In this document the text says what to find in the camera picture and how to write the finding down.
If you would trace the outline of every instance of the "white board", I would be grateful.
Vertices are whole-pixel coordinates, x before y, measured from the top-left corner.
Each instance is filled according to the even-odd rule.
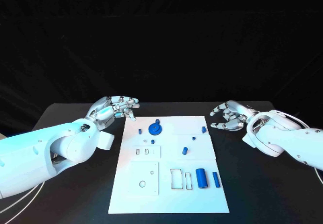
[[[160,120],[162,133],[153,136],[149,126],[156,119]],[[136,122],[126,119],[108,213],[229,212],[212,140],[208,131],[202,133],[202,126],[206,127],[204,117],[137,117]],[[183,147],[189,149],[186,155],[182,154]],[[144,153],[147,148],[154,154],[136,154],[136,149]],[[157,180],[152,179],[156,171],[149,175],[153,164],[159,168]],[[198,187],[198,168],[206,172],[209,187],[205,189]],[[183,189],[172,189],[170,169],[182,169]],[[215,187],[212,172],[218,172],[221,188]],[[185,173],[191,173],[192,189],[186,189]],[[140,182],[146,179],[146,183],[157,183],[157,187],[144,190],[146,186],[142,187]]]

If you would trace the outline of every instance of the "black backdrop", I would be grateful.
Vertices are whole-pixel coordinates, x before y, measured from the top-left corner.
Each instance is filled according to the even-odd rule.
[[[0,132],[29,131],[52,103],[114,95],[270,100],[323,127],[323,13],[296,3],[277,10],[281,4],[2,3]]]

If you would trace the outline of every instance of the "cable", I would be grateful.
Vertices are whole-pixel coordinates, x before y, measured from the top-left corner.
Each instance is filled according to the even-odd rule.
[[[36,189],[36,187],[29,191],[29,193],[3,211],[0,211],[0,214],[33,192],[33,190]]]
[[[20,213],[23,212],[23,210],[28,208],[28,206],[30,205],[33,199],[36,198],[36,196],[38,196],[38,194],[39,194],[39,192],[41,192],[41,190],[42,190],[42,186],[41,186],[41,188],[39,188],[39,191],[38,191],[36,195],[33,196],[32,200],[29,201],[28,205],[26,205],[25,208],[22,209],[22,211],[17,213],[17,215],[16,215],[16,216],[15,216],[6,223],[5,223],[5,224],[9,224],[9,222],[19,216],[19,214],[20,214]]]
[[[296,121],[299,121],[300,124],[303,124],[303,126],[304,126],[306,128],[310,128],[310,126],[309,126],[309,125],[307,125],[299,118],[296,118],[294,116],[291,116],[290,114],[287,114],[287,113],[284,113],[284,112],[281,112],[281,111],[280,111],[280,113],[283,113],[286,116],[291,117]],[[323,184],[323,180],[322,180],[322,177],[320,177],[320,175],[319,175],[319,172],[317,172],[316,167],[315,167],[315,172],[316,172],[316,175],[317,175],[317,177],[319,177],[319,180],[320,180],[320,182],[322,182],[322,184]]]

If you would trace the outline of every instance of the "dark table surface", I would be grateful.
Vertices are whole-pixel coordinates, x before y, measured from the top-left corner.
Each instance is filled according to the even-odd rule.
[[[142,103],[134,114],[205,116],[231,213],[108,214],[124,129],[124,119],[117,119],[105,129],[116,135],[111,150],[97,149],[84,163],[45,182],[36,199],[10,223],[323,223],[323,185],[313,168],[299,163],[286,152],[274,158],[250,147],[242,141],[245,129],[228,132],[209,127],[212,122],[224,121],[221,113],[209,116],[221,103]],[[247,104],[260,111],[273,109],[267,101],[250,101]],[[51,105],[35,130],[82,118],[90,106]],[[0,214],[0,223],[26,206],[35,192]],[[2,199],[0,210],[25,194]]]

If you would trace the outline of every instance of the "robotic arm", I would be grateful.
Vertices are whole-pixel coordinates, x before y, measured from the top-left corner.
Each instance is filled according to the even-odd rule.
[[[55,177],[67,168],[87,161],[95,148],[110,150],[114,135],[101,132],[116,118],[136,121],[130,97],[103,97],[84,119],[0,140],[0,199]]]
[[[310,128],[291,115],[271,110],[260,112],[250,106],[229,100],[211,112],[211,116],[221,110],[227,123],[212,123],[211,127],[238,131],[247,125],[244,142],[257,147],[267,155],[277,157],[283,151],[306,165],[323,170],[323,132]]]

